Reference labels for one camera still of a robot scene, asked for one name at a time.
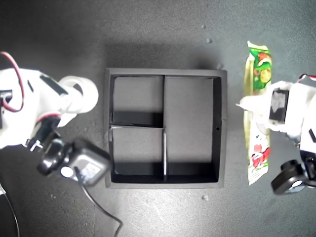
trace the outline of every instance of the green snack wrapper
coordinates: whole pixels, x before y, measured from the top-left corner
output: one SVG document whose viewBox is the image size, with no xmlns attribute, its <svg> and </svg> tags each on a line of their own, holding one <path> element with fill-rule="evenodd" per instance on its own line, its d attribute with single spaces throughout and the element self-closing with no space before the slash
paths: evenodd
<svg viewBox="0 0 316 237">
<path fill-rule="evenodd" d="M 250 50 L 246 61 L 244 94 L 260 95 L 271 84 L 272 59 L 266 46 L 257 46 L 248 41 Z M 255 122 L 250 111 L 244 111 L 243 125 L 248 159 L 249 185 L 268 172 L 270 131 Z"/>
</svg>

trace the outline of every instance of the red cable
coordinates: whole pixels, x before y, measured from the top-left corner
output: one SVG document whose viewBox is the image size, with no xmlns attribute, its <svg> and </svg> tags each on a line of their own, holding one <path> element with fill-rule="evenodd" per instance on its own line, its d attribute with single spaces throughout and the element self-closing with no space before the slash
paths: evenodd
<svg viewBox="0 0 316 237">
<path fill-rule="evenodd" d="M 61 114 L 59 113 L 51 113 L 51 114 L 44 114 L 42 116 L 40 116 L 40 118 L 36 121 L 36 123 L 39 123 L 40 121 L 42 121 L 43 119 L 50 117 L 50 116 L 56 116 L 56 117 L 60 117 Z"/>
<path fill-rule="evenodd" d="M 315 76 L 315 75 L 301 74 L 300 77 L 298 78 L 297 82 L 298 82 L 298 83 L 301 83 L 301 81 L 302 81 L 305 77 L 309 77 L 311 80 L 316 80 L 316 76 Z"/>
<path fill-rule="evenodd" d="M 21 75 L 20 75 L 20 69 L 19 69 L 19 66 L 17 65 L 17 63 L 15 62 L 15 60 L 13 59 L 13 57 L 8 54 L 7 52 L 0 52 L 0 55 L 3 55 L 10 63 L 11 65 L 13 66 L 14 70 L 15 70 L 15 73 L 19 79 L 19 85 L 21 87 L 21 94 L 22 94 L 22 104 L 21 104 L 21 108 L 20 109 L 15 109 L 11 106 L 8 105 L 8 103 L 6 102 L 5 98 L 3 99 L 3 107 L 6 109 L 6 110 L 9 110 L 10 112 L 13 112 L 13 113 L 16 113 L 16 112 L 19 112 L 23 109 L 23 106 L 24 106 L 24 87 L 23 87 L 23 82 L 22 82 L 22 78 L 21 78 Z"/>
</svg>

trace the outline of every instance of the black tray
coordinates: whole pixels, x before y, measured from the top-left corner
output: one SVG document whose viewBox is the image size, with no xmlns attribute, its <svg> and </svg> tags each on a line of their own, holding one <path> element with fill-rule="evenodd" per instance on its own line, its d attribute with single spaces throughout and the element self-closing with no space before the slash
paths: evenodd
<svg viewBox="0 0 316 237">
<path fill-rule="evenodd" d="M 106 70 L 110 188 L 221 188 L 227 72 Z"/>
</svg>

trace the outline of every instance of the wire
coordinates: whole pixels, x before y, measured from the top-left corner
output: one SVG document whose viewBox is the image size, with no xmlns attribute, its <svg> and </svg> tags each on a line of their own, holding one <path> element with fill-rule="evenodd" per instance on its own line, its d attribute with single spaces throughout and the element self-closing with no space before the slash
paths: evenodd
<svg viewBox="0 0 316 237">
<path fill-rule="evenodd" d="M 45 119 L 47 117 L 50 117 L 50 116 L 61 117 L 61 114 L 60 113 L 46 113 L 46 114 L 43 114 L 42 116 L 39 117 L 39 119 L 36 121 L 36 123 L 39 123 L 43 119 Z"/>
<path fill-rule="evenodd" d="M 75 169 L 75 173 L 76 173 L 76 176 L 77 176 L 77 179 L 78 179 L 80 187 L 82 188 L 82 190 L 85 193 L 85 195 L 89 198 L 89 200 L 93 203 L 93 205 L 97 206 L 97 208 L 101 212 L 103 212 L 105 215 L 107 215 L 108 217 L 116 220 L 119 223 L 119 226 L 118 226 L 118 228 L 117 228 L 117 230 L 115 231 L 115 234 L 114 234 L 114 237 L 118 237 L 119 231 L 123 227 L 123 222 L 119 218 L 117 218 L 114 215 L 112 215 L 111 213 L 107 212 L 103 207 L 100 206 L 100 204 L 91 196 L 91 194 L 88 192 L 86 186 L 84 185 L 83 180 L 82 180 L 82 178 L 80 176 L 80 171 L 79 171 L 78 167 L 74 167 L 74 169 Z"/>
<path fill-rule="evenodd" d="M 302 80 L 304 80 L 305 77 L 309 77 L 311 80 L 316 80 L 316 76 L 315 75 L 301 74 L 300 77 L 297 80 L 297 83 L 301 83 Z"/>
<path fill-rule="evenodd" d="M 9 206 L 10 206 L 10 208 L 11 208 L 12 214 L 13 214 L 14 219 L 15 219 L 15 224 L 16 224 L 16 230 L 17 230 L 17 232 L 18 232 L 18 237 L 20 237 L 20 228 L 19 228 L 18 219 L 16 218 L 14 209 L 13 209 L 13 207 L 12 207 L 12 205 L 11 205 L 11 202 L 10 202 L 8 196 L 7 196 L 6 194 L 4 194 L 4 196 L 5 196 L 6 200 L 8 201 Z"/>
<path fill-rule="evenodd" d="M 310 183 L 306 183 L 304 182 L 304 184 L 308 187 L 312 187 L 312 188 L 316 188 L 316 185 L 315 184 L 310 184 Z"/>
<path fill-rule="evenodd" d="M 22 94 L 22 104 L 21 104 L 21 108 L 20 109 L 17 110 L 15 108 L 9 106 L 5 99 L 3 99 L 3 107 L 6 110 L 9 110 L 10 112 L 13 112 L 13 113 L 20 112 L 23 109 L 23 106 L 24 106 L 24 97 L 25 97 L 25 95 L 24 95 L 24 87 L 23 87 L 23 82 L 22 82 L 19 66 L 15 62 L 14 58 L 10 54 L 8 54 L 7 52 L 0 52 L 0 55 L 4 56 L 11 63 L 11 65 L 13 66 L 13 68 L 15 70 L 15 73 L 16 73 L 16 75 L 18 77 L 18 80 L 19 80 L 19 85 L 21 87 L 21 94 Z"/>
</svg>

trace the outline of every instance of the dark gray table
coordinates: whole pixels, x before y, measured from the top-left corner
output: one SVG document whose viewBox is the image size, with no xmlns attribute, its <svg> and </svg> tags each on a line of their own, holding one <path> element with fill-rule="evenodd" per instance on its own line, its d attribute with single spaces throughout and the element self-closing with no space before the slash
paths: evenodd
<svg viewBox="0 0 316 237">
<path fill-rule="evenodd" d="M 2 0 L 0 50 L 12 53 L 21 67 L 56 79 L 90 78 L 100 92 L 106 67 L 214 69 L 221 64 L 228 71 L 229 95 L 225 187 L 106 190 L 101 182 L 93 194 L 124 221 L 121 237 L 313 237 L 315 191 L 276 197 L 270 189 L 279 166 L 299 157 L 281 134 L 272 134 L 269 173 L 248 186 L 242 110 L 235 103 L 242 97 L 247 40 L 272 51 L 274 81 L 316 74 L 315 12 L 314 0 Z M 196 65 L 197 56 L 204 58 L 202 64 Z M 67 139 L 84 135 L 102 147 L 102 98 L 61 133 Z M 39 159 L 22 147 L 0 152 L 0 180 L 22 236 L 112 236 L 117 224 L 95 210 L 71 180 L 40 176 Z M 7 211 L 2 201 L 1 216 Z M 10 216 L 0 220 L 1 236 L 15 236 Z"/>
</svg>

